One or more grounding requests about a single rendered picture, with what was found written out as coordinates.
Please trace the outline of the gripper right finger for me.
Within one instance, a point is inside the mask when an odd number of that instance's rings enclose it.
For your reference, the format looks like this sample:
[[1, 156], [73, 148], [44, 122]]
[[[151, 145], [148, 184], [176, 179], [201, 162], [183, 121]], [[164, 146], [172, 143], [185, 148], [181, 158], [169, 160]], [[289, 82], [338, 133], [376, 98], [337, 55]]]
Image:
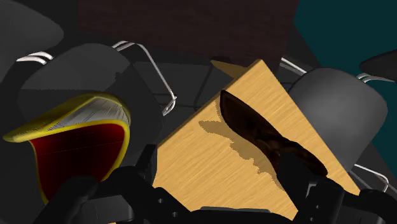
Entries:
[[292, 153], [282, 153], [277, 165], [277, 179], [298, 213], [298, 224], [336, 224], [340, 208], [350, 207], [373, 213], [386, 224], [397, 224], [397, 200], [389, 194], [363, 189], [358, 195], [343, 189], [334, 180], [312, 173]]

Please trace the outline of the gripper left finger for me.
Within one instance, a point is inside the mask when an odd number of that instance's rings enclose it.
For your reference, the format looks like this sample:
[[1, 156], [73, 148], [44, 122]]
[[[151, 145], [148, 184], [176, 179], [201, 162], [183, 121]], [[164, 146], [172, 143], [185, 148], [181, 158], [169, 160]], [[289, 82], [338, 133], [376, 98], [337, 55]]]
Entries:
[[[153, 187], [146, 177], [157, 145], [144, 147], [136, 165], [115, 169], [105, 181], [115, 195], [121, 195], [131, 206], [134, 217], [151, 224], [197, 224], [195, 217], [182, 203], [161, 187]], [[100, 183], [93, 176], [75, 176], [65, 181], [40, 212], [33, 224], [71, 224], [82, 205]]]

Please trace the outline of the red book with yellow edge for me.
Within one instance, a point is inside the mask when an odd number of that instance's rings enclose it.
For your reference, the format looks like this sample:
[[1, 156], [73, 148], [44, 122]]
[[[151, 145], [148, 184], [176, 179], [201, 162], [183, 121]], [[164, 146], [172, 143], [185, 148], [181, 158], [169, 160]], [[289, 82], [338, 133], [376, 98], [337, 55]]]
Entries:
[[48, 203], [71, 177], [106, 180], [126, 154], [129, 127], [130, 111], [120, 98], [89, 92], [63, 102], [3, 139], [31, 144], [40, 196]]

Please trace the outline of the light wooden table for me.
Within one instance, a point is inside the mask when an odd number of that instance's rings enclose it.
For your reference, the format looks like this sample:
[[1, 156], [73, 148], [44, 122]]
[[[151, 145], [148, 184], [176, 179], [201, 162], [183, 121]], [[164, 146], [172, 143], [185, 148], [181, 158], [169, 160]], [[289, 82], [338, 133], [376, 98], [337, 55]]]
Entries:
[[[265, 117], [284, 137], [300, 143], [350, 193], [359, 188], [302, 114], [266, 63], [216, 67], [234, 80], [227, 90]], [[154, 186], [194, 211], [203, 206], [268, 209], [293, 218], [296, 208], [262, 152], [232, 132], [212, 98], [158, 148]]]

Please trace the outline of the dark grey metal-framed chair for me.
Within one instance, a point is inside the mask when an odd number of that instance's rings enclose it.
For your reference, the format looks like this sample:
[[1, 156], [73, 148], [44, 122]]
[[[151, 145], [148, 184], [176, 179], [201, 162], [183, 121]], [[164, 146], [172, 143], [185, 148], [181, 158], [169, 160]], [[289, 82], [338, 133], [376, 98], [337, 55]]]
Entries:
[[329, 67], [306, 71], [285, 58], [280, 65], [300, 75], [288, 89], [289, 96], [350, 172], [387, 117], [386, 101], [367, 85], [372, 77]]
[[359, 68], [362, 73], [357, 78], [365, 83], [373, 80], [397, 83], [397, 49], [364, 60]]
[[0, 0], [0, 70], [30, 53], [46, 50], [64, 37], [59, 25], [12, 0]]
[[0, 223], [33, 224], [47, 205], [29, 142], [3, 136], [81, 94], [105, 92], [130, 111], [130, 139], [120, 166], [134, 165], [164, 126], [165, 112], [130, 61], [131, 44], [85, 43], [52, 59], [15, 62], [0, 81]]

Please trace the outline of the dark brown knife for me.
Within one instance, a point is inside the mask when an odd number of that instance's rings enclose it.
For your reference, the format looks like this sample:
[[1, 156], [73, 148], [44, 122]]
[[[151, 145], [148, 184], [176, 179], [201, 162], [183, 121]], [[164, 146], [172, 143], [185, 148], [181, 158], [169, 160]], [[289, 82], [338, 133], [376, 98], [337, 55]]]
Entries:
[[292, 153], [314, 174], [328, 174], [324, 164], [315, 155], [299, 143], [283, 137], [261, 114], [230, 92], [221, 91], [219, 107], [225, 123], [260, 149], [275, 171], [279, 168], [281, 155]]

